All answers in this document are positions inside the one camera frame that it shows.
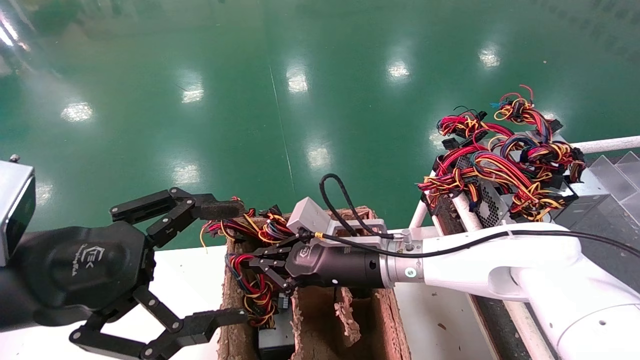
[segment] cardboard divider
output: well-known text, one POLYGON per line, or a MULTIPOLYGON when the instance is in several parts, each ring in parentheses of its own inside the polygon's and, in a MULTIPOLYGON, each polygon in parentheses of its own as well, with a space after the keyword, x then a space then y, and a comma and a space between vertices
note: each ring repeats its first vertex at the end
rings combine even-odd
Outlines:
MULTIPOLYGON (((376 218, 369 208, 362 218, 376 218)), ((339 210, 347 220, 348 209, 339 210)), ((252 219, 259 227, 265 219, 252 219)), ((227 242, 227 251, 251 252, 260 244, 227 242)), ((291 297, 295 353, 291 360, 410 360, 393 289, 298 288, 291 297)), ((243 292, 225 269, 221 308, 243 307, 243 292)), ((218 341, 220 360, 258 360, 257 331, 247 324, 226 326, 218 341)))

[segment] wire bundle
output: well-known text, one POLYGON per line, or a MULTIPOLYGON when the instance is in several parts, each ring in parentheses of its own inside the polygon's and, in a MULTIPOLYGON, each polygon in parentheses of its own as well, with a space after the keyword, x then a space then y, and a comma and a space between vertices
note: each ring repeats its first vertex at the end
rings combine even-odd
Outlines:
POLYGON ((474 109, 469 109, 459 115, 449 115, 438 121, 438 131, 441 135, 456 134, 462 138, 474 136, 480 130, 489 130, 501 136, 509 137, 513 131, 494 123, 485 123, 474 109))
POLYGON ((202 239, 204 233, 210 233, 211 236, 221 234, 234 242, 256 240, 265 243, 265 245, 279 243, 294 235, 294 233, 287 228, 287 221, 282 217, 277 206, 271 207, 267 211, 260 213, 260 215, 267 219, 262 227, 257 226, 252 220, 252 217, 255 216, 255 209, 253 208, 243 214, 244 221, 225 219, 218 222, 207 222, 200 231, 200 243, 206 248, 204 240, 202 239))
POLYGON ((264 274, 255 274, 255 279, 250 281, 243 275, 241 263, 251 261, 255 256, 249 254, 225 255, 225 264, 236 279, 238 286, 244 292, 244 308, 249 312, 249 324, 254 327, 272 329, 275 327, 273 314, 277 306, 272 299, 274 291, 264 274))
POLYGON ((483 122, 486 115, 483 111, 478 113, 465 108, 466 111, 459 115, 444 117, 437 124, 440 134, 455 134, 465 141, 444 141, 449 152, 434 162, 435 176, 427 176, 422 184, 418 184, 421 191, 428 192, 425 202, 430 209, 435 209, 440 196, 457 196, 465 192, 470 197, 470 210, 473 211, 481 201, 479 178, 491 181, 502 193, 513 193, 510 212, 516 217, 542 221, 549 211, 566 206, 562 196, 544 189, 560 189, 567 168, 569 176, 566 180, 569 183, 579 182, 585 169, 584 158, 580 150, 570 144, 553 141, 553 132, 561 124, 557 120, 546 119, 535 110, 533 91, 526 85, 521 86, 528 89, 529 100, 517 92, 503 95, 500 102, 493 104, 498 108, 494 118, 533 125, 541 141, 528 135, 514 134, 498 124, 483 122), (514 95, 516 99, 511 100, 509 96, 514 95), (484 146, 485 143, 479 143, 479 139, 489 131, 495 136, 484 146), (520 151, 517 158, 513 156, 515 151, 520 151), (470 168, 458 168, 458 160, 462 157, 469 159, 470 168))
POLYGON ((516 188, 509 209, 511 213, 519 213, 530 221, 542 221, 549 211, 564 207, 564 200, 550 198, 550 190, 542 190, 540 182, 532 182, 504 158, 489 151, 480 151, 473 153, 470 159, 478 176, 504 188, 516 188))

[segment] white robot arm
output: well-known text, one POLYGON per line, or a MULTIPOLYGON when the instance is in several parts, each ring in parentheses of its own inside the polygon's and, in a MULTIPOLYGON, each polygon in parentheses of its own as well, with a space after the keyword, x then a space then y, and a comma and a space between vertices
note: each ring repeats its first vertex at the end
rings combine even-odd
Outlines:
MULTIPOLYGON (((427 253, 516 230, 566 229, 546 223, 511 224, 413 244, 427 253)), ((392 282, 424 281, 494 299, 530 302, 562 359, 640 358, 634 341, 640 327, 640 294, 585 257, 575 237, 515 235, 443 256, 395 258, 391 264, 392 282)))

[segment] black cable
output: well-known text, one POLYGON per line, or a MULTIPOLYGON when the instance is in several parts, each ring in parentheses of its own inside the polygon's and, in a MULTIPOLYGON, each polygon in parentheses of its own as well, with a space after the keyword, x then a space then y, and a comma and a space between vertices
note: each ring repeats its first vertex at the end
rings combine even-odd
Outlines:
MULTIPOLYGON (((351 227, 351 225, 347 224, 347 220, 345 220, 342 216, 340 216, 340 214, 338 214, 338 211, 333 207, 333 204, 331 204, 331 202, 329 201, 329 198, 326 196, 326 191, 324 190, 324 182, 329 177, 338 177, 338 176, 335 174, 326 174, 325 176, 322 177, 322 179, 320 179, 320 194, 322 195, 324 204, 326 204, 326 207, 329 208, 331 213, 335 216, 336 219, 338 219, 340 224, 344 227, 346 231, 349 232, 350 235, 358 236, 358 233, 356 233, 356 231, 351 227)), ((342 193, 345 194, 347 190, 344 188, 344 184, 342 184, 342 181, 338 181, 338 185, 340 185, 340 190, 342 190, 342 193)))
POLYGON ((597 241, 600 243, 605 243, 608 245, 611 245, 613 247, 617 247, 621 250, 624 250, 630 254, 632 254, 633 256, 640 258, 640 250, 637 250, 629 245, 626 245, 624 243, 621 243, 619 241, 616 240, 612 240, 609 238, 605 238, 604 236, 599 236, 599 235, 594 235, 594 234, 587 234, 587 233, 578 233, 576 231, 560 231, 560 230, 547 230, 547 231, 536 231, 536 230, 512 230, 510 232, 507 231, 501 231, 499 233, 495 233, 495 234, 491 234, 488 236, 485 236, 483 238, 474 240, 474 241, 470 241, 466 244, 463 245, 459 245, 456 247, 452 247, 449 249, 445 249, 445 250, 438 250, 438 251, 433 251, 433 252, 425 252, 423 254, 400 254, 397 252, 392 252, 392 251, 387 251, 387 250, 380 250, 377 249, 375 247, 370 247, 367 245, 362 245, 361 243, 357 243, 351 240, 347 240, 344 238, 339 238, 338 236, 332 236, 332 235, 327 235, 327 234, 323 234, 323 238, 325 239, 329 239, 329 240, 333 240, 333 241, 337 241, 339 243, 343 243, 345 245, 350 245, 352 247, 356 247, 358 249, 363 249, 363 250, 367 250, 370 252, 374 252, 380 255, 387 255, 387 256, 393 256, 395 258, 407 258, 407 259, 421 259, 421 258, 432 258, 433 256, 441 256, 441 255, 446 255, 446 254, 451 254, 453 252, 458 252, 461 250, 465 250, 465 249, 469 249, 471 247, 474 247, 476 245, 480 245, 484 242, 490 241, 490 240, 494 240, 497 238, 501 238, 501 237, 505 237, 505 236, 510 236, 510 235, 531 235, 531 236, 574 236, 576 238, 581 238, 581 239, 587 239, 587 240, 593 240, 593 241, 597 241))
POLYGON ((381 237, 383 239, 393 239, 394 238, 394 236, 392 234, 379 233, 379 232, 374 231, 373 229, 371 229, 367 224, 365 224, 364 221, 362 221, 362 219, 360 218, 360 215, 358 215, 358 212, 356 211, 356 208, 353 206, 353 203, 351 202, 351 197, 349 197, 349 193, 347 192, 347 189, 344 187, 344 183, 342 182, 342 180, 336 174, 326 174, 320 180, 320 194, 322 194, 322 199, 324 200, 324 203, 326 204, 326 207, 329 208, 331 213, 338 219, 340 224, 342 224, 342 226, 344 226, 344 228, 347 231, 349 231, 349 234, 351 234, 352 236, 358 236, 356 231, 349 224, 347 224, 346 220, 342 216, 340 216, 340 214, 338 214, 338 211, 336 211, 336 209, 333 207, 333 205, 329 201, 329 198, 326 196, 326 191, 324 190, 324 182, 329 178, 334 179, 336 181, 336 183, 338 183, 338 186, 340 187, 340 191, 342 191, 342 195, 344 196, 344 200, 347 201, 347 205, 349 206, 349 209, 351 209, 351 212, 353 213, 353 216, 356 218, 356 221, 358 222, 358 224, 360 224, 360 226, 362 226, 362 229, 365 229, 369 233, 371 233, 373 235, 376 235, 376 236, 379 236, 379 237, 381 237))

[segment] white table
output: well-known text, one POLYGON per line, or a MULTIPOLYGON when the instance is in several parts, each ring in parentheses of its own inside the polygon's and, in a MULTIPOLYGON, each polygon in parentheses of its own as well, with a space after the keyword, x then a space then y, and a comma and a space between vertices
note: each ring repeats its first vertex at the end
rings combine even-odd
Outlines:
MULTIPOLYGON (((226 247, 209 247, 208 252, 202 248, 156 252, 155 280, 149 288, 179 317, 220 308, 226 247)), ((396 297, 414 360, 492 359, 465 294, 422 284, 399 284, 396 297)), ((68 341, 69 334, 80 324, 2 333, 0 359, 40 360, 53 356, 106 360, 68 341)), ((144 342, 162 331, 162 325, 140 306, 103 330, 144 342)), ((215 360, 217 338, 218 331, 210 343, 183 348, 172 359, 215 360)))

